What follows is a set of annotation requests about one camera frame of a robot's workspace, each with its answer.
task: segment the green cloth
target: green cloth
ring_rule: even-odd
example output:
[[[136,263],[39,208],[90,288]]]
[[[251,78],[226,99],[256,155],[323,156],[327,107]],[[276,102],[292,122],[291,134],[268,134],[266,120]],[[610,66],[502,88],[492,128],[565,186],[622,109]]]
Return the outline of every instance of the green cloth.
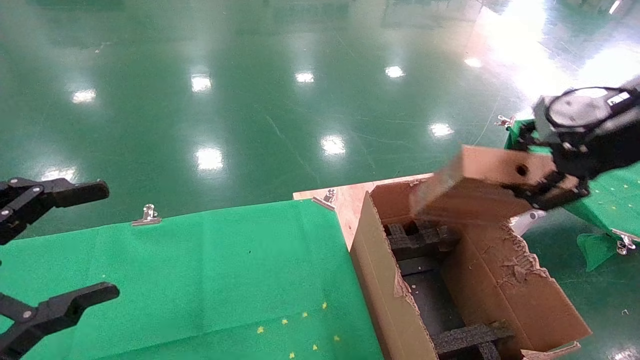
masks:
[[[15,240],[0,258],[0,291],[31,305],[120,288],[27,360],[382,360],[337,217],[310,200]]]
[[[587,261],[587,271],[592,271],[617,253],[616,242],[607,234],[580,234],[578,248]]]
[[[520,126],[532,121],[516,121],[509,128],[504,148],[512,148],[518,138]],[[532,150],[550,153],[549,149],[541,147]],[[616,239],[620,237],[613,234],[611,229],[640,236],[640,163],[601,174],[589,182],[589,187],[589,197],[567,204],[564,208],[612,235],[589,234],[579,238],[579,247],[587,259],[588,271],[591,271],[615,253]],[[603,247],[603,242],[610,242],[612,245]]]

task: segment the green epoxy floor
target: green epoxy floor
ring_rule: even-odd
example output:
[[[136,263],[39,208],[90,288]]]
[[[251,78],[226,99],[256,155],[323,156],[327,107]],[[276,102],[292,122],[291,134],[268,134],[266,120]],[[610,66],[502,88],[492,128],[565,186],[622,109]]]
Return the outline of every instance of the green epoxy floor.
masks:
[[[640,69],[621,0],[0,2],[0,179],[104,179],[28,236],[287,200],[502,147],[497,115]],[[526,238],[594,331],[573,359],[640,359],[640,257],[585,273],[564,211]]]

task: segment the cardboard box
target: cardboard box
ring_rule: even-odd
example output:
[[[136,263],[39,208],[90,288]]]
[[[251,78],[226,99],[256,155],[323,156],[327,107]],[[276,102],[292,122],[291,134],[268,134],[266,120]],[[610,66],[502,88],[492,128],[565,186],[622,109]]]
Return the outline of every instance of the cardboard box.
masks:
[[[524,175],[516,171],[522,166],[528,169]],[[351,258],[386,359],[438,359],[432,342],[437,334],[430,335],[420,317],[430,310],[416,305],[384,228],[417,218],[460,232],[439,272],[466,326],[503,322],[513,332],[499,347],[502,359],[553,359],[579,348],[575,340],[591,331],[506,225],[530,206],[500,186],[534,184],[553,168],[545,155],[464,147],[433,177],[367,192]]]

